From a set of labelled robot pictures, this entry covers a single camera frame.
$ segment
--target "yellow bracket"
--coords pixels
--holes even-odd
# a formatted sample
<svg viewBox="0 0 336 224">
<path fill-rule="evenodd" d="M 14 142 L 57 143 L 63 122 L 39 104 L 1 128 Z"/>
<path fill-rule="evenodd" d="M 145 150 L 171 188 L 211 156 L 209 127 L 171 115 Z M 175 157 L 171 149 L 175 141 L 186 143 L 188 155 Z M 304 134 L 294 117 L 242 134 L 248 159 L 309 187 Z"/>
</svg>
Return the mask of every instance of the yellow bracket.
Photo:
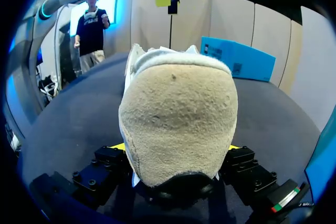
<svg viewBox="0 0 336 224">
<path fill-rule="evenodd" d="M 117 144 L 117 145 L 111 146 L 109 148 L 117 148 L 117 149 L 125 151 L 125 144 L 124 143 Z M 239 149 L 239 148 L 240 147 L 237 147 L 237 146 L 234 146 L 234 145 L 230 145 L 229 150 L 231 150 L 231 149 Z"/>
</svg>

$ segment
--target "white partition wall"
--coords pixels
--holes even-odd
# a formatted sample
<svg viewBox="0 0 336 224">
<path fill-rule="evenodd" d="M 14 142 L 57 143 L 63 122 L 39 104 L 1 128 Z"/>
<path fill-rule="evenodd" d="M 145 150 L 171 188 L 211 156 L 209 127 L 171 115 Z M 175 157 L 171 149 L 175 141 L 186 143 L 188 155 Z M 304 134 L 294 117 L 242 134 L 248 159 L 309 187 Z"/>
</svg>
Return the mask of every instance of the white partition wall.
<svg viewBox="0 0 336 224">
<path fill-rule="evenodd" d="M 116 21 L 105 30 L 104 53 L 106 57 L 116 52 L 131 50 L 132 0 L 117 0 Z"/>
<path fill-rule="evenodd" d="M 180 0 L 172 19 L 171 48 L 186 50 L 194 44 L 200 50 L 202 36 L 209 36 L 211 0 Z"/>
<path fill-rule="evenodd" d="M 167 7 L 157 7 L 155 0 L 133 0 L 131 44 L 138 43 L 144 50 L 169 48 L 170 23 Z"/>
<path fill-rule="evenodd" d="M 322 15 L 301 12 L 302 53 L 290 97 L 322 131 L 336 104 L 336 38 Z"/>
<path fill-rule="evenodd" d="M 267 7 L 255 5 L 252 47 L 276 57 L 271 82 L 279 86 L 288 56 L 290 19 Z"/>
<path fill-rule="evenodd" d="M 302 48 L 302 26 L 295 21 L 291 21 L 291 34 L 290 44 L 288 51 L 287 63 L 279 88 L 287 95 L 295 79 L 296 72 L 298 71 L 300 56 Z"/>
<path fill-rule="evenodd" d="M 254 3 L 247 0 L 212 0 L 210 37 L 252 44 Z"/>
</svg>

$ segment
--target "man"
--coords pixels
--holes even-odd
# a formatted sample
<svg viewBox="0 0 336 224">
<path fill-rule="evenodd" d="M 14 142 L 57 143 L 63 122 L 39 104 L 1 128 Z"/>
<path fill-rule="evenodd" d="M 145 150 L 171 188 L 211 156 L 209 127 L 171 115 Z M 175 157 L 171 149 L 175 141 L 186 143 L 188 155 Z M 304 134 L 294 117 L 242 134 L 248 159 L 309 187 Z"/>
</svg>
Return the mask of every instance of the man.
<svg viewBox="0 0 336 224">
<path fill-rule="evenodd" d="M 96 6 L 97 0 L 87 0 L 89 9 L 78 20 L 74 47 L 79 48 L 82 73 L 105 60 L 103 30 L 109 28 L 106 11 Z"/>
</svg>

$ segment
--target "blue folder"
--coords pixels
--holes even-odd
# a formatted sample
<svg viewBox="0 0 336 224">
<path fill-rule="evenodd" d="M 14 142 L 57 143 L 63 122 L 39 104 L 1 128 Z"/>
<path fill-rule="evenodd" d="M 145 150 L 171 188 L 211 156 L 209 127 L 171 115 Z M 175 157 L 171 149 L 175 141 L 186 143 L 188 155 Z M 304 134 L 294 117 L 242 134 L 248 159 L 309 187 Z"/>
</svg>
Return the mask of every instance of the blue folder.
<svg viewBox="0 0 336 224">
<path fill-rule="evenodd" d="M 269 81 L 275 57 L 235 41 L 202 37 L 201 54 L 225 63 L 235 78 Z"/>
</svg>

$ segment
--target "black tabletop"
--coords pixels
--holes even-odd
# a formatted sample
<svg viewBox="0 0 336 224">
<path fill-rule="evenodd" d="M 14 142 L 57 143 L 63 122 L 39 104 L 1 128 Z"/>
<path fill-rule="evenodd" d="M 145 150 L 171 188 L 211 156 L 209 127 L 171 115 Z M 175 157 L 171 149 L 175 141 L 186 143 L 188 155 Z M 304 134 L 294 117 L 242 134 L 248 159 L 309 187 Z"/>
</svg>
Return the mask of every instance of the black tabletop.
<svg viewBox="0 0 336 224">
<path fill-rule="evenodd" d="M 19 160 L 27 185 L 42 173 L 51 175 L 54 171 L 71 180 L 72 172 L 87 166 L 95 150 L 123 142 L 118 107 L 127 55 L 115 54 L 92 68 L 62 90 L 42 111 L 23 143 Z M 273 84 L 243 79 L 235 79 L 235 84 L 238 121 L 232 144 L 247 145 L 255 151 L 259 163 L 278 174 L 279 184 L 289 178 L 298 183 L 304 181 L 304 169 L 320 134 L 317 127 Z M 120 206 L 115 206 L 116 197 L 117 191 L 99 210 L 118 215 Z M 133 218 L 143 221 L 147 215 L 152 220 L 164 216 L 169 223 L 176 217 L 194 223 L 229 223 L 230 220 L 244 223 L 250 213 L 251 209 L 243 205 L 231 186 L 209 200 L 200 200 L 190 209 L 169 212 L 147 205 L 136 195 L 132 210 Z"/>
</svg>

